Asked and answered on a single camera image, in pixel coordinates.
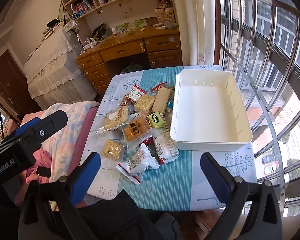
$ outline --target dark car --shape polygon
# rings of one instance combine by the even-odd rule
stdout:
[[[262,157],[262,163],[263,164],[272,162],[273,160],[274,160],[274,156],[272,154]]]

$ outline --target pastel blanket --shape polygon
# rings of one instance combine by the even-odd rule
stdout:
[[[90,108],[98,105],[100,103],[95,101],[78,102],[71,105],[58,103],[50,106],[41,116],[41,119],[43,119],[57,110],[66,112],[68,116],[66,127],[42,143],[42,149],[52,156],[49,182],[55,182],[60,176],[68,175],[75,144],[82,130],[84,120]]]

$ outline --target door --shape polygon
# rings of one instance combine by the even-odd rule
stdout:
[[[183,66],[181,49],[148,53],[152,68]]]
[[[21,120],[26,114],[42,110],[31,98],[27,80],[8,51],[0,58],[0,93]]]

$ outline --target curtain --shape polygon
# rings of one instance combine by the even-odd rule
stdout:
[[[174,0],[183,65],[213,65],[215,45],[214,0]]]

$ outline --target car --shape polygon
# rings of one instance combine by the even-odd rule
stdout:
[[[273,155],[273,154],[264,156],[264,157],[262,157],[262,159],[261,159],[261,161],[262,161],[263,164],[272,162],[273,160],[274,160],[274,155]]]
[[[277,167],[275,165],[270,165],[270,166],[265,167],[265,175],[274,172],[276,169],[277,169]]]

